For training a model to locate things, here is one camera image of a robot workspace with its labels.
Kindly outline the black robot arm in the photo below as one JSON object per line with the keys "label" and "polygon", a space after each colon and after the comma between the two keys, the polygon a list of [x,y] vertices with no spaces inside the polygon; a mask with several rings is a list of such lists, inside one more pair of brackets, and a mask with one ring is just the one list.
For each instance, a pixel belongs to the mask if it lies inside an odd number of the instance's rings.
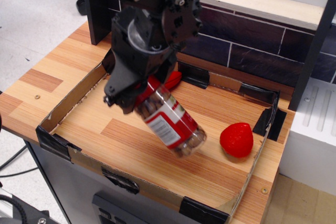
{"label": "black robot arm", "polygon": [[110,75],[104,101],[125,114],[150,76],[167,81],[177,52],[203,25],[199,0],[85,0],[85,7],[92,44],[111,36],[103,61]]}

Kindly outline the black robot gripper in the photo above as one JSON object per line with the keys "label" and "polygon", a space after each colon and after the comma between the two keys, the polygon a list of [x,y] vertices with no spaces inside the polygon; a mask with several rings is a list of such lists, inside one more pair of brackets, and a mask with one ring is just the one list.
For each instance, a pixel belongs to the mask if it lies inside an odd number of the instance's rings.
{"label": "black robot gripper", "polygon": [[111,32],[111,48],[105,57],[110,78],[104,102],[129,114],[150,76],[155,88],[167,82],[177,62],[176,51],[166,42],[161,16],[146,10],[127,7],[117,13]]}

